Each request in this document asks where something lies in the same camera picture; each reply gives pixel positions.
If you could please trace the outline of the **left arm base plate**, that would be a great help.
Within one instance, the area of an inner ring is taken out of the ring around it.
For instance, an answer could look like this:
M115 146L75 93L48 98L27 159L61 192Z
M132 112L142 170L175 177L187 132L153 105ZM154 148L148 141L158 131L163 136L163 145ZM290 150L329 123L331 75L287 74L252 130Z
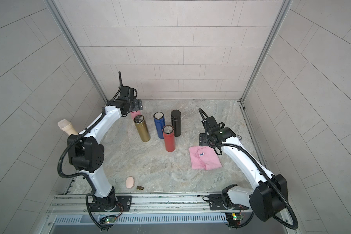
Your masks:
M130 210L132 196L118 196L99 198L93 196L92 202L89 203L89 208L92 212L119 212L121 209L124 212Z

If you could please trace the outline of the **pink cloth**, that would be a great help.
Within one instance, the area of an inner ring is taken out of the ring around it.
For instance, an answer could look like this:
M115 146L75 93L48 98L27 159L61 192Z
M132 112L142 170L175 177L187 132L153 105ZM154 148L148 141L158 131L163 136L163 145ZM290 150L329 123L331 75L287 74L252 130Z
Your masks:
M213 148L193 146L189 148L192 169L206 171L221 168L221 162Z

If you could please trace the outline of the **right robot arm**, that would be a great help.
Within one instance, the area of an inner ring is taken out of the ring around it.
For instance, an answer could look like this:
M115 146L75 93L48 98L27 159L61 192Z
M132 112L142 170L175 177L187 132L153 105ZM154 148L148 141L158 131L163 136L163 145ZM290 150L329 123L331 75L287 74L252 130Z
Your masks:
M218 123L213 116L208 116L203 110L202 117L204 132L199 135L200 146L208 146L221 156L228 155L241 169L248 179L252 189L243 190L237 185L230 185L222 190L222 203L232 209L235 205L249 207L251 215L256 215L261 221L274 218L281 225L298 229L297 217L288 201L286 179L274 175L259 163L242 145L238 136L223 122Z

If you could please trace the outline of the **pink thermos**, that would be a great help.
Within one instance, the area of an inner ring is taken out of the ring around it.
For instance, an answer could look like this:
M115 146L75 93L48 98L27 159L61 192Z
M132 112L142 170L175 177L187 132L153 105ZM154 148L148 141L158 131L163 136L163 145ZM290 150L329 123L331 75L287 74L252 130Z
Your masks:
M134 120L134 118L135 118L136 116L141 115L141 111L140 111L140 110L138 110L138 111L133 111L133 112L131 112L130 114L131 114L131 118Z

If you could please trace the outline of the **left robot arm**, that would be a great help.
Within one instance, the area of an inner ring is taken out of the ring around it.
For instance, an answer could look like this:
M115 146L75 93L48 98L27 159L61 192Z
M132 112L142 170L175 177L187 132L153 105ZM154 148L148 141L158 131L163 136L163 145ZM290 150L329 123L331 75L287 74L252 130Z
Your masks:
M62 178L84 177L92 189L92 206L111 211L117 198L114 187L103 171L104 146L100 144L110 127L128 113L142 109L137 90L120 85L114 98L106 103L101 114L79 134L71 134L67 147L58 161L57 172Z

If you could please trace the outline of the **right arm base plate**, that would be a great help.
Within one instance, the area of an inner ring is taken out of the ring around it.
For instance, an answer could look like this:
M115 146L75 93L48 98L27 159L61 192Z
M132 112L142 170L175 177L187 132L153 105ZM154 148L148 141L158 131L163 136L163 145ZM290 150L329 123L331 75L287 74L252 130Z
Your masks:
M211 194L203 198L204 202L209 203L210 210L248 210L249 208L240 204L233 204L227 195Z

